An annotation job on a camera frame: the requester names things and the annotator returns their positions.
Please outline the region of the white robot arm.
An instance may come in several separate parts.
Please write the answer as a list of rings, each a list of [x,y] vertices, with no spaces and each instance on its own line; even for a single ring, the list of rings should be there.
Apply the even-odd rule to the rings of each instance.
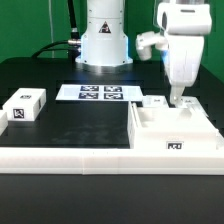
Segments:
[[[102,73],[133,63],[123,31],[124,6],[125,0],[87,0],[87,29],[76,59],[81,68]],[[153,49],[162,52],[170,103],[176,105],[197,78],[204,37],[212,28],[210,5],[205,0],[155,0],[153,22],[159,31],[139,34],[136,50],[143,61]]]

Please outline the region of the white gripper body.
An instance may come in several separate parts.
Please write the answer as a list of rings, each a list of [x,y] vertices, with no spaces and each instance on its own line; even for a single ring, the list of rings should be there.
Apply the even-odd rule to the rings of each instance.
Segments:
[[[165,39],[163,56],[171,85],[170,103],[178,104],[186,87],[197,78],[204,36],[211,32],[210,5],[204,2],[161,2],[157,24]]]

